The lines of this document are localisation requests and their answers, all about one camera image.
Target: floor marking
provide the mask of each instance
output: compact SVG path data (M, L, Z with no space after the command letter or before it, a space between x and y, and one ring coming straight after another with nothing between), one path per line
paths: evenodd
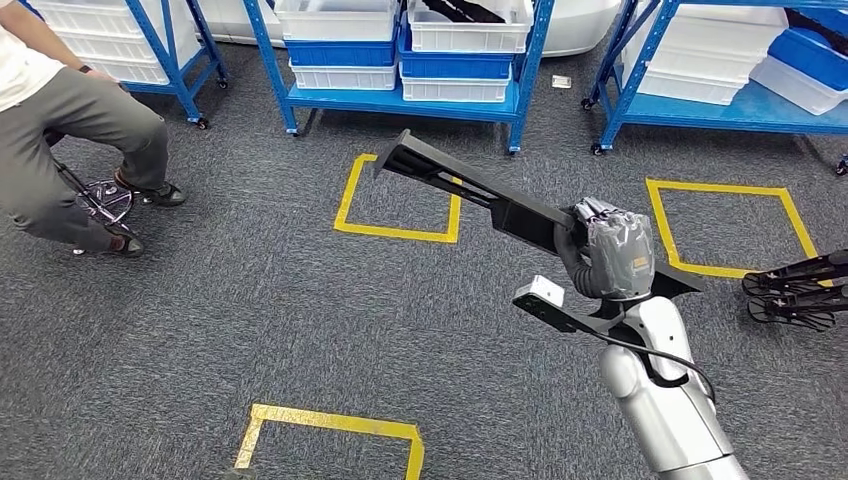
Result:
M347 179L344 194L342 194L342 202L339 205L339 211L336 214L336 221L333 228L340 232L358 233L362 235L376 235L379 237L402 238L405 240L421 240L425 242L439 243L456 243L459 238L459 211L461 199L456 195L451 195L450 210L448 211L448 228L445 232L427 232L423 230L409 230L404 228L378 227L376 225L361 225L357 223L348 223L347 216L350 213L350 205L353 202L353 193L356 190L356 185L359 183L359 177L362 174L362 169L366 162L377 160L376 155L363 154L356 158L353 162L353 168L350 171L350 177ZM459 179L454 178L453 182L461 185Z
M645 179L645 184L648 186L648 194L651 197L651 204L654 207L654 216L657 220L657 229L660 232L660 239L668 252L668 263L680 270L701 275L711 275L714 277L727 278L742 278L747 273L755 270L746 270L743 268L734 267L717 267L712 265L697 265L694 263L686 263L680 260L680 253L677 250L677 245L674 243L674 238L671 235L671 227L668 224L668 217L665 213L665 207L662 203L660 189L668 190L685 190L689 192L711 192L711 193L736 193L742 195L766 195L780 198L786 214L789 216L789 223L798 235L798 240L801 242L801 248L807 257L816 257L818 252L813 245L810 234L807 232L807 227L801 221L801 215L792 201L792 196L789 195L789 190L786 188L773 187L751 187L748 185L719 185L710 183L687 183L687 182L672 182L666 180L654 180L651 178Z
M418 480L421 475L421 467L424 465L424 442L418 433L418 427L415 425L258 403L253 404L250 409L250 423L241 442L235 468L250 468L250 460L253 458L256 442L259 441L259 431L262 429L262 423L266 421L407 439L410 441L410 446L405 478L406 480Z

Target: stool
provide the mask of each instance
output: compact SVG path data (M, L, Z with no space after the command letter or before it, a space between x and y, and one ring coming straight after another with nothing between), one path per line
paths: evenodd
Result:
M63 133L52 130L44 132L44 140L50 147L59 143L64 137ZM77 205L84 209L91 218L104 226L115 227L129 235L134 235L123 220L132 210L137 192L118 186L114 180L83 183L67 165L56 160L55 157L53 164L65 183L77 192ZM75 248L73 252L74 255L82 255L85 250Z

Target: black shoe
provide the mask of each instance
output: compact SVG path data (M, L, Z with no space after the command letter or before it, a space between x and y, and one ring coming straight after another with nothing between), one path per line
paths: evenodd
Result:
M106 231L124 239L124 247L120 250L109 250L106 253L120 255L127 258L140 257L144 253L144 244L131 232L114 225L106 227Z
M188 196L179 188L168 182L155 190L138 188L121 178L120 170L115 172L115 184L126 190L140 193L148 202L160 207L176 207L188 199Z

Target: white plastic bin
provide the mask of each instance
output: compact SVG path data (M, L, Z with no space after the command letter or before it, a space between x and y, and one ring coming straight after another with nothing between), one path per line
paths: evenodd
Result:
M330 90L394 90L397 65L391 67L295 67L289 68L297 88Z
M834 90L773 57L766 57L751 79L813 115L833 110L848 98L848 90Z
M409 0L409 24L414 52L524 53L533 26L531 0L475 0L506 23L453 23Z
M655 73L646 75L639 84L639 93L693 102L730 105L733 97L748 82L693 78L682 75Z
M284 40L388 42L397 0L285 0L275 14Z
M512 82L476 78L410 78L401 75L403 99L409 102L503 103Z
M639 52L645 43L646 33L637 32L633 39L624 47L622 59L625 78L630 77ZM728 82L747 82L751 70L766 56L762 52L746 53L745 51L722 51L715 47L686 48L672 45L661 46L655 53L648 66L648 74L655 72L705 77L725 80Z
M184 45L177 50L177 58L180 58L180 67L183 67L197 52L200 44ZM168 84L168 76L162 69L157 59L131 60L119 57L81 56L80 60L85 62L94 70L108 73L122 82L152 83L159 85Z
M174 43L177 47L177 61L183 64L188 59L181 58L180 52L189 51L190 49L187 46L197 44L197 38L193 28L186 28L188 26L186 24L181 25L182 27L174 32ZM156 59L153 48L144 35L104 35L61 30L57 30L56 34L72 52L80 57L116 57L126 60ZM163 45L167 50L167 40L163 42Z
M634 50L625 50L622 53L625 66L623 81L625 83L630 79L630 72L635 64L637 53ZM736 93L747 84L747 76L737 80L728 80L727 78L649 70L642 78L642 82L639 83L638 92L694 102L730 105Z
M141 27L135 21L132 12L123 0L66 0L51 2L30 0L30 3L44 20L55 30L80 33L110 33L118 35L142 34ZM142 7L150 23L159 33L162 42L166 42L165 17L159 0L142 0ZM171 21L176 29L178 25L190 25L194 20L183 1L170 2Z
M646 7L645 2L640 3L638 14L641 15ZM644 41L658 11L659 7L631 43L639 39ZM681 5L663 35L658 51L670 47L765 57L771 43L788 26L782 8Z

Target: black robotic claw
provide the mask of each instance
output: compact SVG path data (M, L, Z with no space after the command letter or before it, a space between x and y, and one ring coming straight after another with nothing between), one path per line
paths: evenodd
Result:
M848 286L819 282L848 276L848 250L838 250L763 273L749 273L742 289L754 297L748 314L757 322L783 323L824 331L835 312L848 311Z
M488 208L495 230L552 255L558 255L554 245L554 226L575 223L570 221L568 213L539 203L484 175L413 137L409 130L404 130L389 148L378 155L374 176L383 169ZM462 184L455 183L454 178L462 180ZM651 289L654 295L673 298L704 288L700 278L667 264L656 262L655 270Z

